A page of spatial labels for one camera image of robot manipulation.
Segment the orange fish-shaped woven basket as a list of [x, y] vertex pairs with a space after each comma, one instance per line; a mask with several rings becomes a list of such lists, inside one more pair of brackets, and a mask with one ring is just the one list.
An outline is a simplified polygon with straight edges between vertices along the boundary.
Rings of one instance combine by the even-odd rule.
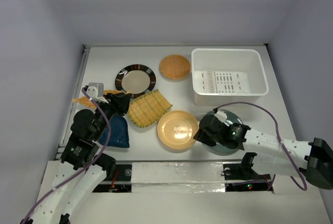
[[[106, 97], [107, 94], [120, 95], [120, 94], [129, 94], [129, 93], [130, 92], [123, 92], [119, 90], [104, 90], [104, 97]], [[96, 108], [95, 105], [91, 101], [89, 101], [86, 97], [73, 98], [72, 102], [81, 104], [88, 108]]]

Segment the teal round ceramic plate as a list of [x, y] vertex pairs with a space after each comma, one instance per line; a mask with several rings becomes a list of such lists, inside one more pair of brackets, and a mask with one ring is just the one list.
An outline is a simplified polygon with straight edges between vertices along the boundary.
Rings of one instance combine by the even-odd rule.
[[[243, 124], [242, 120], [233, 112], [230, 112], [228, 110], [227, 111], [227, 120], [224, 122], [224, 124], [226, 124], [227, 126], [234, 124], [234, 123], [238, 123], [238, 124]], [[199, 127], [201, 128], [203, 126], [204, 119], [207, 116], [213, 115], [214, 113], [213, 111], [208, 112], [199, 122]], [[213, 152], [216, 155], [221, 155], [221, 156], [226, 156], [226, 155], [231, 155], [234, 154], [235, 152], [237, 152], [237, 149], [229, 149], [219, 143], [216, 144], [215, 147], [210, 147], [208, 146], [208, 149]]]

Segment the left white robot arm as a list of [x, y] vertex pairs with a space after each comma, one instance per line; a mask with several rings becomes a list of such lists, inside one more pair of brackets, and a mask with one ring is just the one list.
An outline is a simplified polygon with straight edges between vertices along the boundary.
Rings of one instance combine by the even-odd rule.
[[96, 110], [83, 109], [75, 114], [54, 181], [22, 223], [71, 223], [92, 191], [115, 174], [115, 159], [105, 154], [105, 147], [100, 148], [97, 141], [104, 131], [111, 131], [110, 120], [115, 115], [128, 112], [131, 94], [82, 92]]

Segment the round woven bamboo plate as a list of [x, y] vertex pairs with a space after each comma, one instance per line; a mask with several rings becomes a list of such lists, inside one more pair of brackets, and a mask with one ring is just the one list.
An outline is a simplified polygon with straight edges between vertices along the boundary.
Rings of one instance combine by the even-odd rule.
[[171, 80], [181, 80], [190, 74], [191, 64], [182, 55], [169, 55], [160, 62], [160, 72]]

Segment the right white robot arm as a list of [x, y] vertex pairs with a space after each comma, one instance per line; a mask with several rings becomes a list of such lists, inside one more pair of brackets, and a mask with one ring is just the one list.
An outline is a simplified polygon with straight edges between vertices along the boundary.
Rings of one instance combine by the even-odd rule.
[[245, 152], [240, 174], [276, 174], [300, 177], [321, 189], [332, 189], [332, 148], [320, 138], [313, 141], [278, 140], [248, 125], [226, 124], [215, 115], [205, 115], [194, 139], [210, 147], [224, 147]]

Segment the white dish rack insert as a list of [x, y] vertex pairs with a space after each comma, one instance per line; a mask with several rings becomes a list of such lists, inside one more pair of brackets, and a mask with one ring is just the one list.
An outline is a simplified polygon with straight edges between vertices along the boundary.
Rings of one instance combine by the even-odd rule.
[[247, 74], [244, 72], [195, 71], [193, 86], [198, 94], [250, 94]]

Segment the aluminium rail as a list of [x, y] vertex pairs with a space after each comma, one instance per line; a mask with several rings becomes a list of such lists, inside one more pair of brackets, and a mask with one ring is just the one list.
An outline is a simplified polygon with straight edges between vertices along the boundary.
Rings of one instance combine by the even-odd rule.
[[89, 57], [89, 52], [90, 52], [91, 46], [90, 45], [83, 45], [83, 53], [82, 53], [82, 59], [81, 59], [81, 64], [79, 67], [79, 73], [74, 85], [74, 91], [70, 99], [70, 106], [68, 110], [68, 114], [65, 120], [65, 126], [62, 132], [62, 136], [60, 139], [60, 143], [57, 147], [57, 151], [55, 153], [54, 161], [60, 160], [60, 156], [67, 144], [68, 138], [70, 136], [70, 126], [72, 124], [72, 120], [76, 111], [76, 106], [75, 103], [72, 101], [73, 98], [78, 98], [80, 91], [81, 91], [81, 85], [85, 73], [85, 68], [87, 64], [87, 60]]

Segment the white plastic bin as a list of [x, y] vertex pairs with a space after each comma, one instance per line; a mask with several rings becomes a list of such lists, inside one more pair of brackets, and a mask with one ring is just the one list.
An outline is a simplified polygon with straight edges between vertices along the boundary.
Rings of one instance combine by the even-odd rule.
[[194, 102], [198, 106], [219, 106], [235, 101], [256, 102], [269, 91], [260, 54], [253, 49], [197, 48], [191, 53], [192, 81], [195, 71], [244, 72], [250, 94], [198, 94], [193, 86]]

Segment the dark striped rim ceramic plate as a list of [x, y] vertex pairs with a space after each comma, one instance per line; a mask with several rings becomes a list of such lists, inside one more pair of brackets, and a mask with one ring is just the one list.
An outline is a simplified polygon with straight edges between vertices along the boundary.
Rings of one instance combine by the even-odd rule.
[[114, 83], [117, 90], [131, 93], [134, 99], [153, 91], [156, 75], [146, 65], [132, 64], [118, 72]]

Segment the green-edged bamboo tray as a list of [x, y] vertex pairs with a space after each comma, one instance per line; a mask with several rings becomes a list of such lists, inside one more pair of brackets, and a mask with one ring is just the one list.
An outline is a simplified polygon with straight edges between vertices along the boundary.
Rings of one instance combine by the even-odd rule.
[[146, 128], [161, 119], [171, 108], [172, 104], [156, 89], [134, 99], [127, 114], [134, 125]]

